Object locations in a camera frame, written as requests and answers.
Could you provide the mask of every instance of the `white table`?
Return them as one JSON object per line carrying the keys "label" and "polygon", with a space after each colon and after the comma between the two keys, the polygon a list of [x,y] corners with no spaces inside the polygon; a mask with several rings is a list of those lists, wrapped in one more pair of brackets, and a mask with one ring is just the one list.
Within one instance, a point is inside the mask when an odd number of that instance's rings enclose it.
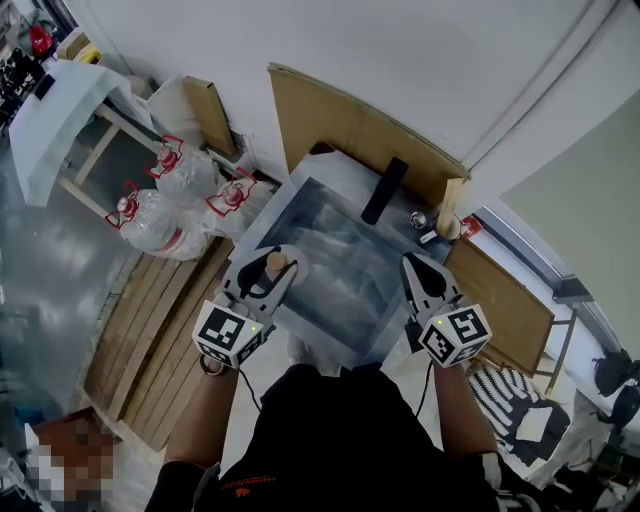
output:
{"label": "white table", "polygon": [[[25,202],[45,207],[57,181],[71,195],[105,217],[108,212],[80,188],[109,143],[122,130],[154,153],[156,144],[106,106],[109,97],[128,116],[153,129],[151,118],[131,94],[129,81],[101,66],[60,60],[49,70],[55,78],[42,100],[29,95],[9,127],[11,149]],[[111,123],[72,180],[59,174],[78,133],[93,114]]]}

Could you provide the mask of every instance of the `red object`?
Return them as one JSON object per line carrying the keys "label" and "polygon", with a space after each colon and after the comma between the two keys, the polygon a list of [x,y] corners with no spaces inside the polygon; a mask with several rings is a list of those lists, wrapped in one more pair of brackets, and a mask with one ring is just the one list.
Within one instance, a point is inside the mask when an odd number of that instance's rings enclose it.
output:
{"label": "red object", "polygon": [[[167,141],[169,139],[179,142],[178,149],[176,151],[174,151],[170,146],[167,146]],[[182,139],[179,139],[178,137],[174,137],[173,135],[163,135],[162,136],[162,145],[165,148],[167,148],[168,151],[164,151],[163,150],[164,157],[161,160],[156,160],[155,162],[151,162],[150,164],[147,164],[147,166],[144,168],[144,172],[147,173],[152,178],[158,179],[163,174],[166,174],[169,171],[171,171],[177,165],[177,163],[180,161],[180,159],[182,158],[182,151],[180,151],[180,150],[182,149],[182,144],[183,143],[184,143],[184,141]],[[162,166],[162,172],[160,174],[155,174],[153,172],[153,168],[158,163]]]}
{"label": "red object", "polygon": [[[258,182],[253,176],[251,176],[251,174],[249,174],[247,171],[245,171],[242,167],[237,167],[236,170],[240,171],[242,174],[244,174],[247,178],[249,178],[251,181],[253,181],[253,183],[247,189],[247,195],[245,196],[242,193],[242,185],[240,183],[236,183],[234,185],[234,182],[236,181],[236,178],[233,177],[233,178],[231,178],[231,183],[229,184],[229,186],[225,187],[224,192],[222,192],[222,193],[220,193],[218,195],[215,195],[215,196],[208,197],[207,199],[205,199],[205,201],[207,202],[209,207],[214,212],[216,212],[218,215],[220,215],[220,217],[226,217],[226,215],[229,212],[235,212],[238,208],[240,208],[240,205],[244,201],[246,201],[247,198],[249,197],[249,195],[251,194],[251,189],[253,188],[253,186]],[[215,206],[213,206],[213,204],[211,203],[212,199],[217,199],[219,197],[222,197],[223,201],[225,202],[225,204],[227,206],[231,207],[227,211],[225,211],[224,213],[222,211],[220,211],[218,208],[216,208]]]}
{"label": "red object", "polygon": [[[129,185],[133,191],[127,195],[127,185]],[[124,194],[125,196],[118,201],[118,209],[109,213],[105,217],[105,220],[111,224],[114,228],[120,231],[120,228],[126,223],[133,219],[133,216],[138,211],[140,207],[140,203],[138,202],[138,192],[140,192],[140,187],[136,185],[133,181],[124,180]],[[122,213],[124,220],[120,221],[120,214]],[[115,216],[116,221],[112,221],[111,217]]]}
{"label": "red object", "polygon": [[29,39],[34,57],[45,57],[53,46],[53,38],[42,27],[30,27]]}
{"label": "red object", "polygon": [[462,228],[462,237],[469,240],[473,235],[482,231],[482,224],[473,215],[469,215],[465,219],[462,219],[460,223]]}

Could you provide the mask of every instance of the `white wall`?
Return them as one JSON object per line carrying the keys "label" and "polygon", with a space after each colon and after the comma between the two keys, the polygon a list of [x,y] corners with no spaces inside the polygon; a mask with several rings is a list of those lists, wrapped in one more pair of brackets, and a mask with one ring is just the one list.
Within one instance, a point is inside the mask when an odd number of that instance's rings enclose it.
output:
{"label": "white wall", "polygon": [[18,10],[20,14],[26,16],[30,12],[34,11],[36,6],[31,0],[11,0],[14,7]]}
{"label": "white wall", "polygon": [[266,72],[294,67],[463,159],[569,34],[587,0],[67,0],[103,53],[163,81],[216,83],[259,164],[284,169]]}
{"label": "white wall", "polygon": [[640,359],[640,92],[502,199],[573,267]]}
{"label": "white wall", "polygon": [[538,105],[471,170],[459,215],[475,212],[541,169],[640,90],[639,48],[640,10],[621,0]]}

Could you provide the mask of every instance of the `black bag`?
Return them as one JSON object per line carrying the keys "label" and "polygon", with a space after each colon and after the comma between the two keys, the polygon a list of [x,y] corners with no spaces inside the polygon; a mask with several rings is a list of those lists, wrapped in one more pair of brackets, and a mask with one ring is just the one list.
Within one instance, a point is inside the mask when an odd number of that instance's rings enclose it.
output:
{"label": "black bag", "polygon": [[637,386],[625,386],[620,391],[613,404],[611,416],[606,417],[598,412],[598,419],[602,423],[615,425],[616,430],[622,430],[636,415],[640,409],[640,391]]}
{"label": "black bag", "polygon": [[629,380],[632,367],[636,366],[631,361],[629,354],[622,350],[610,352],[605,357],[594,359],[596,363],[595,382],[602,396],[613,395],[620,386]]}

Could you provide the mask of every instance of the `black shirt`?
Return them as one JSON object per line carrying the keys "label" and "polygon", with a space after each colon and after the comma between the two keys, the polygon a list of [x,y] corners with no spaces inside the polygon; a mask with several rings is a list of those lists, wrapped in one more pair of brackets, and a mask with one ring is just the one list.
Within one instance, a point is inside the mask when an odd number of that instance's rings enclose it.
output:
{"label": "black shirt", "polygon": [[422,509],[554,510],[499,455],[453,459],[435,448],[397,386],[375,367],[321,377],[290,368],[262,398],[244,457],[219,478],[163,466],[148,512],[341,503]]}

